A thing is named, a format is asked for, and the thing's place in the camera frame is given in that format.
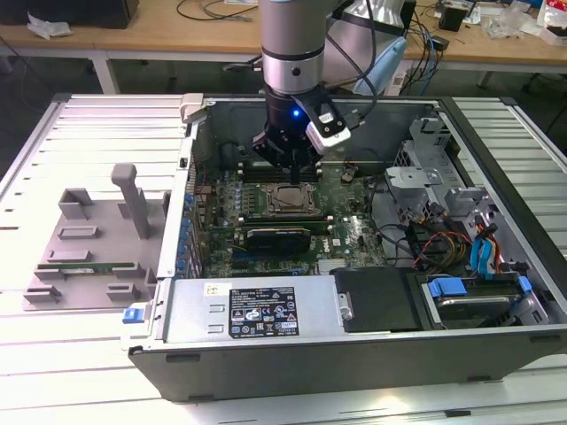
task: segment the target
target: wooden table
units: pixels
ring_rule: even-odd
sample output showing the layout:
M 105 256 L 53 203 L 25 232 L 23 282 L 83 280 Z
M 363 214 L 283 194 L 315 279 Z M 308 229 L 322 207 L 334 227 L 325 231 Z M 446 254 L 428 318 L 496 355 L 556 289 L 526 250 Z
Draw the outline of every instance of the wooden table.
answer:
M 195 21 L 177 14 L 178 0 L 140 0 L 136 16 L 124 30 L 73 27 L 74 35 L 46 41 L 24 26 L 0 27 L 0 35 L 25 56 L 88 58 L 93 61 L 104 93 L 119 93 L 112 59 L 237 62 L 260 53 L 258 11 L 248 12 L 253 22 Z M 431 30 L 450 41 L 439 67 L 454 70 L 526 73 L 567 73 L 567 49 L 546 44 L 533 35 L 521 40 L 490 40 L 481 26 L 461 27 L 458 33 L 438 28 L 438 21 L 423 12 L 431 0 L 419 0 L 417 13 Z M 230 13 L 237 6 L 218 4 L 213 10 Z M 197 0 L 184 13 L 205 17 Z M 422 54 L 416 37 L 408 38 L 400 70 L 413 66 Z M 12 54 L 0 45 L 0 55 Z

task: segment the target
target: white object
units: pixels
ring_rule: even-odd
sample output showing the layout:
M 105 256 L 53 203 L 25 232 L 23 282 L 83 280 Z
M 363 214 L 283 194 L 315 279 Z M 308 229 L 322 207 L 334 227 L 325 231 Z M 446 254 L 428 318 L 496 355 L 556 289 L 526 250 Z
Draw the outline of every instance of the white object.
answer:
M 48 22 L 38 18 L 34 18 L 29 13 L 27 14 L 29 18 L 29 24 L 27 24 L 27 29 L 32 33 L 39 35 L 45 40 L 50 40 L 51 37 L 61 37 L 63 35 L 71 35 L 73 31 L 66 22 Z
M 540 36 L 542 29 L 543 29 L 543 27 L 538 25 L 538 21 L 534 18 L 529 18 L 520 27 L 520 31 L 527 33 L 527 34 L 535 35 L 536 37 Z

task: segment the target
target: black plastic cover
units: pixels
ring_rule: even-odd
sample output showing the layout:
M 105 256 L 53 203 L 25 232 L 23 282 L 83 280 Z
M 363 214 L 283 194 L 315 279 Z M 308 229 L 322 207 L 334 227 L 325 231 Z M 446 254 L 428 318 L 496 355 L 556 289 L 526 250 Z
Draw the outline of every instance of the black plastic cover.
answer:
M 347 294 L 353 309 L 353 318 L 344 322 L 345 331 L 405 332 L 428 328 L 418 314 L 416 301 L 421 301 L 416 300 L 410 288 L 407 272 L 393 267 L 335 271 L 337 290 Z

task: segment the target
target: blue latch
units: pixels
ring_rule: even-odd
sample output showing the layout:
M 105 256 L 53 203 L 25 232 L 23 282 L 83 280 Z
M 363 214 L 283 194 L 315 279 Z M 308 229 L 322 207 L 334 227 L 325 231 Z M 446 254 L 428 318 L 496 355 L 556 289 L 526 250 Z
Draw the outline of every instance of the blue latch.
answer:
M 467 295 L 467 289 L 459 277 L 438 277 L 429 282 L 428 285 L 429 291 L 434 298 Z
M 131 325 L 133 323 L 144 323 L 143 308 L 127 308 L 122 316 L 122 323 Z
M 530 283 L 527 277 L 520 276 L 517 282 L 519 283 L 520 288 L 522 288 L 522 290 L 524 291 L 524 294 L 527 294 L 528 292 L 532 291 L 532 284 Z

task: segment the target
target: side panel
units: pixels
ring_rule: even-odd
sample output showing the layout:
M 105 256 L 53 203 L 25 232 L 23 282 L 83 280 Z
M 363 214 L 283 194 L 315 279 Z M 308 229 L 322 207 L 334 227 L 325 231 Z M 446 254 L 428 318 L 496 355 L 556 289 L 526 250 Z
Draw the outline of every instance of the side panel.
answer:
M 129 357 L 163 398 L 187 402 L 495 380 L 565 345 L 554 332 Z

